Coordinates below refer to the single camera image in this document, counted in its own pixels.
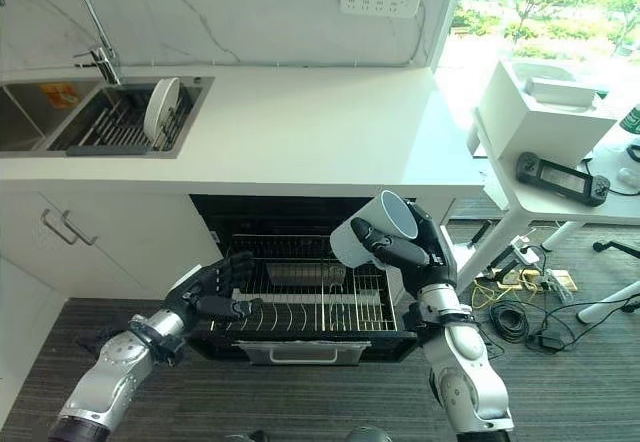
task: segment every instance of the dishwasher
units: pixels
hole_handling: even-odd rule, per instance
[[[329,235],[368,198],[192,195],[222,253],[250,251],[254,269],[236,300],[260,298],[249,318],[201,325],[188,337],[210,359],[260,365],[401,361],[416,335],[398,318],[386,271],[334,256]]]

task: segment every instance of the orange sticker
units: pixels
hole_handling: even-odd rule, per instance
[[[56,109],[69,109],[80,102],[80,98],[68,83],[44,84],[40,89]]]

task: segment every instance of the chrome faucet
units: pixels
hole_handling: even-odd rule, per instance
[[[111,42],[109,42],[109,38],[100,23],[100,19],[98,19],[98,15],[93,8],[93,4],[91,0],[83,0],[87,10],[89,11],[89,15],[91,15],[91,19],[93,20],[93,24],[96,26],[96,30],[98,31],[98,37],[100,38],[100,44],[91,47],[89,51],[85,54],[80,55],[91,55],[93,58],[93,64],[95,65],[102,77],[111,85],[121,85],[120,76],[118,75],[118,71],[116,67],[118,67],[118,54],[113,49]],[[0,6],[4,6],[5,1],[0,0]]]

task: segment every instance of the kitchen sink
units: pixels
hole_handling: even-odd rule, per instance
[[[149,140],[144,116],[157,78],[0,87],[0,157],[176,157],[213,78],[182,78],[178,105]]]

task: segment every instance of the white cup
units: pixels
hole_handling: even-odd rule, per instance
[[[382,264],[365,249],[351,229],[351,221],[359,217],[385,234],[411,240],[418,236],[418,225],[405,201],[390,190],[383,190],[358,212],[331,233],[331,249],[338,260],[352,269],[367,262]]]

